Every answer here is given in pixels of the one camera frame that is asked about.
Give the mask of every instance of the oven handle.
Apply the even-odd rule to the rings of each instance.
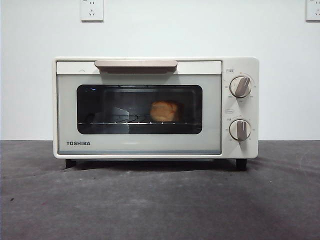
[[[177,69],[176,60],[96,60],[100,72],[109,74],[166,74]]]

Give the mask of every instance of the glass window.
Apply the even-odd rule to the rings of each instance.
[[[198,85],[80,85],[81,134],[198,134],[202,88]]]

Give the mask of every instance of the bread roll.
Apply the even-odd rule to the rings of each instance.
[[[181,120],[181,106],[173,101],[155,101],[151,105],[150,116],[156,122]]]

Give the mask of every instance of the oven foot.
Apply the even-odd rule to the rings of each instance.
[[[236,169],[238,171],[246,171],[247,170],[247,159],[237,158],[235,160]]]
[[[75,165],[77,165],[77,161],[71,160],[71,159],[66,159],[65,160],[65,169],[72,168]]]

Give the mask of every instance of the electrical outlet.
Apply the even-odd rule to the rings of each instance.
[[[306,21],[320,21],[320,0],[306,0]]]
[[[102,22],[104,0],[80,0],[80,19],[83,22]]]

